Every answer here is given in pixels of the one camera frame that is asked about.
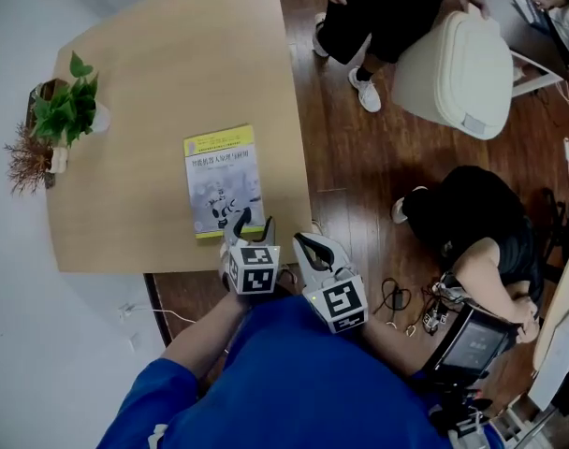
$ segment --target green leaves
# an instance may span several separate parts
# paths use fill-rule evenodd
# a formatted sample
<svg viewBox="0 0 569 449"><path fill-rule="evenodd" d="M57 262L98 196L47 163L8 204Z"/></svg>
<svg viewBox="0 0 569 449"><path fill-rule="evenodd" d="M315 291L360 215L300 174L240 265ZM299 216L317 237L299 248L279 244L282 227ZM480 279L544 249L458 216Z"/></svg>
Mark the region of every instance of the green leaves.
<svg viewBox="0 0 569 449"><path fill-rule="evenodd" d="M70 74L77 79L86 77L92 71L94 71L94 68L91 65L84 64L78 54L73 51L70 58Z"/></svg>
<svg viewBox="0 0 569 449"><path fill-rule="evenodd" d="M35 97L36 125L33 135L37 139L49 141L55 146L66 135L66 146L70 147L81 133L89 135L93 131L91 125L95 117L97 75L91 81L85 78L93 70L73 51L70 73L77 81L71 87L57 88L50 101L38 95Z"/></svg>

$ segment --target dried plant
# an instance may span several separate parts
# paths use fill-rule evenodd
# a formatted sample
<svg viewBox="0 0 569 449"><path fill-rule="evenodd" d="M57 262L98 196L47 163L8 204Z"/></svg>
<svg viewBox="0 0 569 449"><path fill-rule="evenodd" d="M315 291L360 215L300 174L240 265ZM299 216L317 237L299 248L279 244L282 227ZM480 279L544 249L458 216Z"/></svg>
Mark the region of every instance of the dried plant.
<svg viewBox="0 0 569 449"><path fill-rule="evenodd" d="M20 122L16 125L17 140L13 145L4 145L10 153L8 178L14 183L11 193L21 195L25 190L31 194L45 182L46 171L51 167L53 149L48 142L31 136L32 131Z"/></svg>

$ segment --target white sneaker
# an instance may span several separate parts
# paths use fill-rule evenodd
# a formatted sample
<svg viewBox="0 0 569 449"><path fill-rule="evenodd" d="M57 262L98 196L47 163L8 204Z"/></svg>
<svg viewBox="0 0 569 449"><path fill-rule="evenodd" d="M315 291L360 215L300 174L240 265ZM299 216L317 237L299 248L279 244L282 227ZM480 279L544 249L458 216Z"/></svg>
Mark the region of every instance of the white sneaker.
<svg viewBox="0 0 569 449"><path fill-rule="evenodd" d="M417 186L412 191L415 190L427 190L426 186ZM400 225L401 223L405 223L407 221L407 216L403 213L403 200L405 198L398 199L395 204L393 205L392 210L390 211L390 216L393 219L393 223L395 225Z"/></svg>
<svg viewBox="0 0 569 449"><path fill-rule="evenodd" d="M375 113L380 110L380 96L374 87L371 80L360 81L357 79L357 71L359 66L356 66L349 72L349 82L357 90L359 103L370 113Z"/></svg>
<svg viewBox="0 0 569 449"><path fill-rule="evenodd" d="M312 42L314 44L314 52L316 55L321 56L322 58L329 57L328 52L322 48L322 45L320 45L320 42L318 41L318 30L322 28L325 18L326 18L325 12L318 13L314 17L315 28L314 28L314 37L312 38Z"/></svg>

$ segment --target book cover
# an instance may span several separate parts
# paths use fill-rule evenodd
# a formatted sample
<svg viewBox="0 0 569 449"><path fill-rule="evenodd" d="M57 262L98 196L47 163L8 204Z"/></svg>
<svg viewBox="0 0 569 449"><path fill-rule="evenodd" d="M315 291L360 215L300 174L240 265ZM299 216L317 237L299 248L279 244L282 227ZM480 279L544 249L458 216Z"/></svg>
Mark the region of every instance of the book cover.
<svg viewBox="0 0 569 449"><path fill-rule="evenodd" d="M263 230L252 126L186 138L183 149L196 238L222 236L226 224L246 207L252 221L243 232Z"/></svg>

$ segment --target sock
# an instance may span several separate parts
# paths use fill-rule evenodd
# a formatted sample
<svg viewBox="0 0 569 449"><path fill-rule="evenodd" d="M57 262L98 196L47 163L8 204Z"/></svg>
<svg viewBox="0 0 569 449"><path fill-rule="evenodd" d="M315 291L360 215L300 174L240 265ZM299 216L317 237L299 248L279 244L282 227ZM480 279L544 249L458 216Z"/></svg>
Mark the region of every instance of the sock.
<svg viewBox="0 0 569 449"><path fill-rule="evenodd" d="M363 66L359 67L356 77L359 81L368 81L372 77L373 73L370 73Z"/></svg>

